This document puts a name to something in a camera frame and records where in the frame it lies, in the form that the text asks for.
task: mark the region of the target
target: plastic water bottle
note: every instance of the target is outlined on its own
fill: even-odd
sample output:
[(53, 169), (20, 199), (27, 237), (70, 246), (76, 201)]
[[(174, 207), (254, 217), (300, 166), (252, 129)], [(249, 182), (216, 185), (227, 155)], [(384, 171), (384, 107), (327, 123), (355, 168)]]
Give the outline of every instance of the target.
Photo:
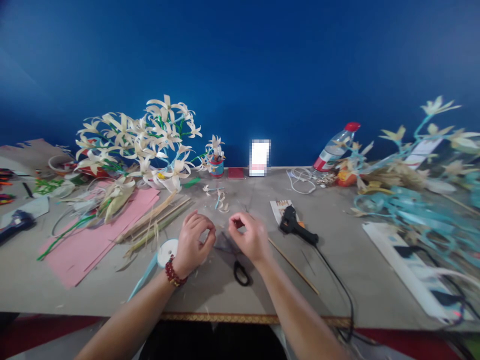
[(345, 147), (338, 146), (334, 141), (345, 142), (347, 146), (352, 145), (355, 132), (359, 128), (358, 122), (349, 122), (343, 131), (331, 138), (311, 168), (313, 176), (317, 178), (325, 176), (334, 167), (335, 162), (347, 152)]

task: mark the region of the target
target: forearm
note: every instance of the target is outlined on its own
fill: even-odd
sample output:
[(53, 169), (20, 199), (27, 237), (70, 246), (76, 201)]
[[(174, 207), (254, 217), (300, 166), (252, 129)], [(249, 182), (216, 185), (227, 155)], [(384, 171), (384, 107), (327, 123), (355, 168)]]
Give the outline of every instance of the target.
[(131, 359), (159, 321), (174, 290), (162, 271), (102, 326), (76, 359)]
[(286, 338), (299, 360), (346, 359), (328, 326), (274, 261), (258, 267)]

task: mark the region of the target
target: hand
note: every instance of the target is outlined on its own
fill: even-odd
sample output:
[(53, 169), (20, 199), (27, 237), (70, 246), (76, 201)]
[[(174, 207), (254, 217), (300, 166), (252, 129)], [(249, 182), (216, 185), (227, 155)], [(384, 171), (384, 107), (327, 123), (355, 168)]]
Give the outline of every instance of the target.
[[(185, 279), (196, 267), (205, 261), (215, 244), (214, 223), (205, 215), (195, 210), (183, 220), (178, 237), (178, 249), (173, 259), (173, 270), (180, 279)], [(209, 229), (205, 243), (199, 241), (200, 235)]]
[[(240, 233), (237, 229), (244, 226), (246, 231)], [(242, 253), (250, 259), (255, 267), (273, 261), (269, 235), (263, 222), (247, 212), (237, 212), (228, 221), (228, 231)]]

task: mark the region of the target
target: red bottle cap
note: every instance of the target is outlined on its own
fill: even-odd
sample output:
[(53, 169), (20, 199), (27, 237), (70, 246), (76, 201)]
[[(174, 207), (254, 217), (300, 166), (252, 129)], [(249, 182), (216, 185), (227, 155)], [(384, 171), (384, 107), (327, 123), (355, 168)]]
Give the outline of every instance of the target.
[(345, 130), (349, 131), (349, 132), (356, 132), (358, 129), (360, 128), (360, 124), (358, 122), (349, 122), (346, 126), (345, 126)]

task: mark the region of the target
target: black scissors handle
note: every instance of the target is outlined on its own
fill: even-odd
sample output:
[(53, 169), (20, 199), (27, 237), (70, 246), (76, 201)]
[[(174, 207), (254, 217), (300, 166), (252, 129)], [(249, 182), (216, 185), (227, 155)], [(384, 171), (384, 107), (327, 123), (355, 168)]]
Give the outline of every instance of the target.
[[(240, 280), (239, 275), (237, 274), (238, 270), (240, 270), (240, 272), (242, 273), (242, 276), (245, 277), (246, 279), (245, 281)], [(252, 279), (247, 274), (247, 271), (238, 260), (235, 260), (235, 263), (233, 264), (233, 276), (235, 277), (236, 282), (243, 287), (247, 287), (252, 284)]]

